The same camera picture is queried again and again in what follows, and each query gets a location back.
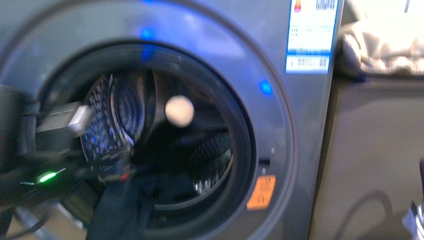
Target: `orange sticker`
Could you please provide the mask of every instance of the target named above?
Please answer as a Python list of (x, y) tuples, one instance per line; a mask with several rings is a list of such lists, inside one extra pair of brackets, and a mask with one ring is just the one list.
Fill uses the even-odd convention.
[(247, 202), (247, 210), (266, 209), (270, 205), (276, 186), (276, 176), (266, 175), (257, 178), (256, 186)]

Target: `green led light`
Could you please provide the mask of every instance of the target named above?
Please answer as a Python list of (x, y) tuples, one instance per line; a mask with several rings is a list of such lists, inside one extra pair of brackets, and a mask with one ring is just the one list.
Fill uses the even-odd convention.
[(48, 174), (46, 174), (45, 176), (43, 176), (42, 178), (40, 178), (40, 183), (44, 183), (45, 181), (47, 181), (47, 180), (49, 180), (49, 179), (51, 179), (51, 178), (53, 178), (54, 176), (56, 176), (56, 172), (51, 172), (51, 173), (48, 173)]

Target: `front-loading washing machine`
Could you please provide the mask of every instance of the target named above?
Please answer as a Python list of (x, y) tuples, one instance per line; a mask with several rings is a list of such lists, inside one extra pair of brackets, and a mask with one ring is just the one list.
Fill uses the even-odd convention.
[[(35, 134), (45, 113), (83, 102), (94, 117), (73, 150), (90, 162), (127, 146), (136, 164), (184, 173), (195, 190), (156, 199), (146, 239), (306, 239), (342, 8), (342, 0), (4, 0), (0, 83), (30, 99), (19, 150), (54, 148)], [(84, 228), (104, 189), (87, 179), (59, 206)]]

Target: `white ball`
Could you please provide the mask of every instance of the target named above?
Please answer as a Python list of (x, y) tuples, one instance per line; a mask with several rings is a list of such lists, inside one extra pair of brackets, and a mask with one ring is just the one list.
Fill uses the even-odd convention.
[(177, 95), (171, 97), (165, 105), (166, 119), (178, 128), (190, 125), (195, 116), (193, 103), (185, 96)]

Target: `cable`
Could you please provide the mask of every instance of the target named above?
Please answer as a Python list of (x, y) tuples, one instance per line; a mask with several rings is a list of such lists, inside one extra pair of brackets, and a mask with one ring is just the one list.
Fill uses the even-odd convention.
[(48, 218), (48, 216), (47, 215), (44, 215), (36, 224), (34, 224), (32, 227), (30, 227), (30, 228), (28, 228), (28, 229), (25, 229), (25, 230), (23, 230), (23, 231), (21, 231), (21, 232), (18, 232), (18, 233), (16, 233), (16, 234), (14, 234), (14, 235), (11, 235), (11, 236), (8, 236), (8, 237), (0, 237), (0, 240), (15, 240), (15, 239), (18, 239), (18, 238), (21, 238), (21, 237), (23, 237), (23, 236), (25, 236), (25, 235), (28, 235), (28, 234), (33, 234), (33, 233), (35, 233), (36, 231), (38, 231), (42, 226), (44, 226), (46, 223), (47, 223), (47, 220), (48, 220), (49, 218)]

